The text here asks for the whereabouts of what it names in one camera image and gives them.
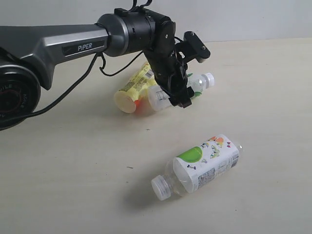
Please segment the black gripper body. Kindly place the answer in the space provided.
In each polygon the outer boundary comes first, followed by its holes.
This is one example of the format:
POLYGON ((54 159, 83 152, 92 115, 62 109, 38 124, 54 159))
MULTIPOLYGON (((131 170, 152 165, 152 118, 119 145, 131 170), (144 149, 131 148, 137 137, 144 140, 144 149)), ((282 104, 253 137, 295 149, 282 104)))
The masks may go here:
POLYGON ((156 50, 146 50, 146 59, 155 75, 157 84, 172 98, 187 98, 186 70, 182 65, 181 56, 176 49, 162 53, 156 50))

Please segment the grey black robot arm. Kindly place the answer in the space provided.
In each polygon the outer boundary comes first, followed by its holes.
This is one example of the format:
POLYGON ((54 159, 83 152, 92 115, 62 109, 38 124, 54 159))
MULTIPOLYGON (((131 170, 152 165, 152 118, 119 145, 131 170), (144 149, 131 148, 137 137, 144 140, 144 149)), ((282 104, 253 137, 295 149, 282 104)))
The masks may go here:
POLYGON ((98 58, 143 54, 171 103, 190 106, 193 92, 176 51, 175 32, 168 16, 143 7, 118 8, 93 24, 2 26, 0 128, 9 129, 57 105, 54 101, 37 110, 41 89, 51 89, 58 65, 83 57, 92 57, 88 75, 98 58))

